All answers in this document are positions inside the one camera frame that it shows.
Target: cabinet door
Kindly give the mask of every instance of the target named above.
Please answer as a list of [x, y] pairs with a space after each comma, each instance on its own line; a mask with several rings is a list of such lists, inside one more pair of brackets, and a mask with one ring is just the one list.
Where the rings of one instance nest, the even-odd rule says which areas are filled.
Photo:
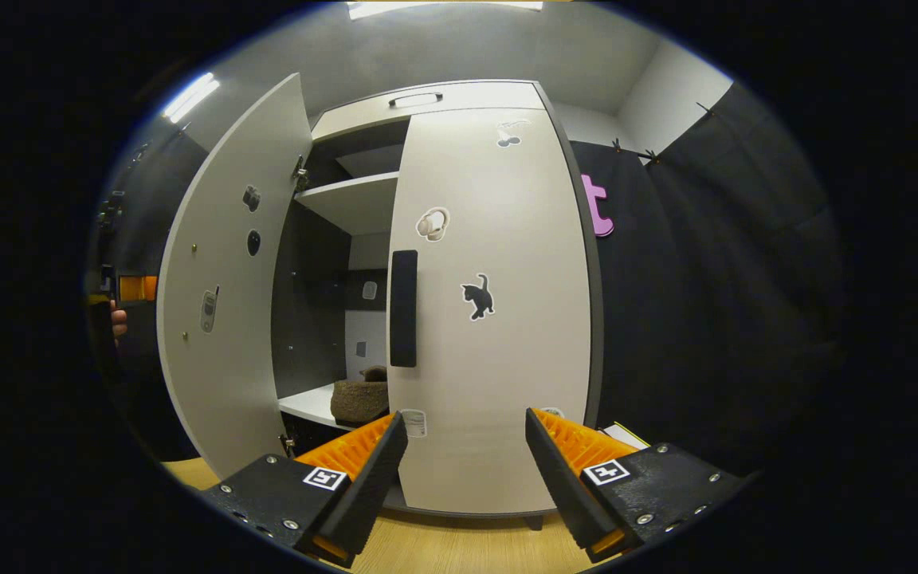
[[[194, 447], [222, 479], [262, 454], [281, 451], [271, 289], [292, 169], [310, 145], [294, 73], [211, 150], [165, 245], [157, 297], [165, 384]], [[253, 211], [244, 203], [247, 186], [260, 193]], [[252, 231], [260, 236], [255, 254], [248, 251]], [[206, 319], [205, 308], [213, 312]]]
[[[418, 221], [436, 207], [448, 211], [444, 234], [421, 236]], [[442, 219], [431, 215], [430, 228]], [[590, 294], [581, 221], [543, 110], [410, 120], [390, 251], [418, 252], [415, 367], [389, 367], [390, 406], [423, 413], [423, 429], [408, 425], [398, 469], [407, 505], [453, 513], [555, 508], [526, 446], [525, 410], [556, 407], [583, 421]], [[393, 337], [413, 335], [393, 333], [405, 323], [392, 321], [392, 308], [405, 306], [392, 299], [393, 282], [403, 281], [394, 272], [390, 364]]]

